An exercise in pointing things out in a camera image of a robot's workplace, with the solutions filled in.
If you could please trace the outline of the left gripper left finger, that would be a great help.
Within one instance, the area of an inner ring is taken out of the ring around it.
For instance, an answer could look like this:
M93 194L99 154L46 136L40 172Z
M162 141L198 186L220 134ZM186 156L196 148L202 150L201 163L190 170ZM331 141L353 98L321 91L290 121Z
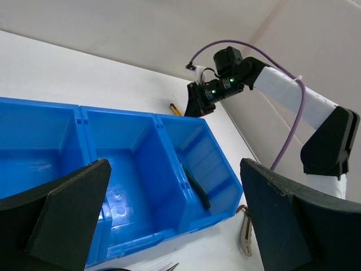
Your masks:
M110 175L98 159L1 199L1 270L84 270Z

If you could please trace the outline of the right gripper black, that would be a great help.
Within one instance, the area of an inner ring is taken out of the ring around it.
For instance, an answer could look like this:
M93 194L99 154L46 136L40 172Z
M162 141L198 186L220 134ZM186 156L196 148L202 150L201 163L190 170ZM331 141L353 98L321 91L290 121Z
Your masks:
M226 98L224 87L220 80L214 79L209 83L187 85L188 101L184 113L185 117L202 117L215 110L215 104Z

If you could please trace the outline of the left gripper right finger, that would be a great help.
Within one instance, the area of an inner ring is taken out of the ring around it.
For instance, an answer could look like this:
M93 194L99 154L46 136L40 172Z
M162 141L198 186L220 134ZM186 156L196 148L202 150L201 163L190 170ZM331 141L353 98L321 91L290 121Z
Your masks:
M360 204L252 159L240 176L265 270L360 270Z

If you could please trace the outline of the yellow utility knife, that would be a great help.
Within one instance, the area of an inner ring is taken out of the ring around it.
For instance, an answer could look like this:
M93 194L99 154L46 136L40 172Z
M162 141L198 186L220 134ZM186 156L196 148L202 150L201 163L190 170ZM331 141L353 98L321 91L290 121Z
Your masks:
M171 103L170 104L170 109L172 110L172 112L176 115L176 116L182 116L181 112L179 111L179 109L176 108L176 106Z

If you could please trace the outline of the silver metal tool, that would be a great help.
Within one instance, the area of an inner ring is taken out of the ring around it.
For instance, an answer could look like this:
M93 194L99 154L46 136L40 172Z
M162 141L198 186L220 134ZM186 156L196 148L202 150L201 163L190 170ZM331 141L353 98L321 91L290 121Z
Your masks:
M247 257L252 256L252 221L248 212L245 212L243 223L240 230L240 245L241 249Z

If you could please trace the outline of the dark green cutting pliers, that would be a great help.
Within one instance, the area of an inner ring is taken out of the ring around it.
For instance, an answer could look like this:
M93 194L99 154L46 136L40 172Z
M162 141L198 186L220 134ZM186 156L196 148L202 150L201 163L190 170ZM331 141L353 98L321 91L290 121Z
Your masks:
M189 170L185 167L185 165L182 163L181 160L179 160L183 171L186 174L186 177L188 179L188 183L190 184L191 188L193 189L193 191L197 194L197 196L200 199L200 202L203 206L203 208L205 210L209 210L211 205L210 205L210 201L208 199L207 194L205 193L205 191L203 190L203 188L200 186L200 184L195 180L194 176L189 172Z

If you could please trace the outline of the large yellow needle-nose pliers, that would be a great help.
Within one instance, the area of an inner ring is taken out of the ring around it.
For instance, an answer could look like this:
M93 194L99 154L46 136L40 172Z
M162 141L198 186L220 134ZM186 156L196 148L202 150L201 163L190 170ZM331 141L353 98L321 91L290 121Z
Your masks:
M179 263L170 263L168 265L165 265L161 268L158 269L150 269L150 270L158 270L158 271L172 271L174 270L176 267L178 267ZM131 271L131 269L129 268L106 268L106 269L102 269L102 271Z

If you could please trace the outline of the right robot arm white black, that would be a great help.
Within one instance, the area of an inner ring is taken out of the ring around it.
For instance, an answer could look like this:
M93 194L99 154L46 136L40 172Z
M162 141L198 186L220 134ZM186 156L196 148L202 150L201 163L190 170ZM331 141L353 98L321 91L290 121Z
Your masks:
M275 159L275 169L285 153L301 119L315 131L301 149L307 185L337 198L346 198L349 158L360 123L360 116L325 98L304 85L274 63L268 65L254 57L243 58L234 47L214 54L215 78L206 82L207 68L190 61L186 69L195 73L188 84L187 117L203 117L215 110L216 103L241 93L245 87L258 89L264 95L296 113L289 136Z

